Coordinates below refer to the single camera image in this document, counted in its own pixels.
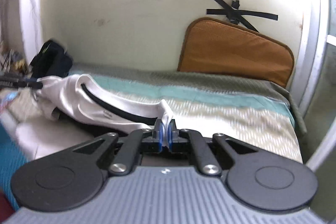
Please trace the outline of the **white t-shirt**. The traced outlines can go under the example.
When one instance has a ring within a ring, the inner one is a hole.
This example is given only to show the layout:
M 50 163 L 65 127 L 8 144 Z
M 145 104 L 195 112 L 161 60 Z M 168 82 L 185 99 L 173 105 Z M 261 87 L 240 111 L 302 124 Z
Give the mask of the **white t-shirt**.
M 36 94 L 44 116 L 58 120 L 62 114 L 87 125 L 102 126 L 129 134 L 147 129 L 159 119 L 166 133 L 173 111 L 165 100 L 138 102 L 113 94 L 88 74 L 39 78 L 42 88 Z

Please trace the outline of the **black bag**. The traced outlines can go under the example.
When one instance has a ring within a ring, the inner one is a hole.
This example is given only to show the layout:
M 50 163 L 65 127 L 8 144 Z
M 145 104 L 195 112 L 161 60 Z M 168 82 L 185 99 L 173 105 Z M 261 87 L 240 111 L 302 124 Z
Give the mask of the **black bag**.
M 65 48 L 53 39 L 46 41 L 39 53 L 32 59 L 33 79 L 47 76 L 67 77 L 73 65 L 73 58 Z

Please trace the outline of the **patterned bed cover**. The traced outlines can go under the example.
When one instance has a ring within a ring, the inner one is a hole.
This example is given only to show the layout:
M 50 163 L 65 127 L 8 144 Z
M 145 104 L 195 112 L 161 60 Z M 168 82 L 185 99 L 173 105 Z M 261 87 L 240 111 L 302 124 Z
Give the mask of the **patterned bed cover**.
M 272 153 L 301 161 L 298 138 L 306 127 L 289 92 L 279 85 L 234 76 L 201 73 L 142 72 L 115 69 L 111 75 L 90 75 L 103 89 L 126 99 L 157 103 L 165 100 L 178 128 L 204 137 L 223 133 Z M 44 116 L 35 90 L 1 89 L 1 122 L 27 160 L 35 160 L 108 132 L 62 114 Z

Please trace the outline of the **orange-brown cushion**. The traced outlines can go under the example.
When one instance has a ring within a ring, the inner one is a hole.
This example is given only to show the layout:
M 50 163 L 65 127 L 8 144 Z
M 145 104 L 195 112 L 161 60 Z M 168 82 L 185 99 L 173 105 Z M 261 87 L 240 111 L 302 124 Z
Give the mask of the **orange-brown cushion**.
M 186 29 L 177 70 L 266 80 L 286 87 L 294 55 L 282 42 L 214 18 Z

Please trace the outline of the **black tape cross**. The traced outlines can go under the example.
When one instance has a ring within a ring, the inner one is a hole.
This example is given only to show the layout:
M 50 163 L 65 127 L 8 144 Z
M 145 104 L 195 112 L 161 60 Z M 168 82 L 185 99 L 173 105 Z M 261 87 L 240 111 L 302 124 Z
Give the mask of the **black tape cross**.
M 254 32 L 259 31 L 248 20 L 246 20 L 246 18 L 244 18 L 244 15 L 278 21 L 278 15 L 276 14 L 260 11 L 240 10 L 239 0 L 232 0 L 231 5 L 226 3 L 224 0 L 213 0 L 213 1 L 220 6 L 220 9 L 207 9 L 206 10 L 207 15 L 223 15 L 229 20 L 231 24 L 235 25 L 242 24 L 245 28 Z

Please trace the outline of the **window frame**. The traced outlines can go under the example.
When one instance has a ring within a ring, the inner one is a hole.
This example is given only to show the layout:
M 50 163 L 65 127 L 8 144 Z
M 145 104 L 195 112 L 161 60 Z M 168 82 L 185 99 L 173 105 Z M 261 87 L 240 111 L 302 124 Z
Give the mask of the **window frame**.
M 300 103 L 307 126 L 306 165 L 313 171 L 335 153 L 335 0 L 320 0 L 319 34 Z

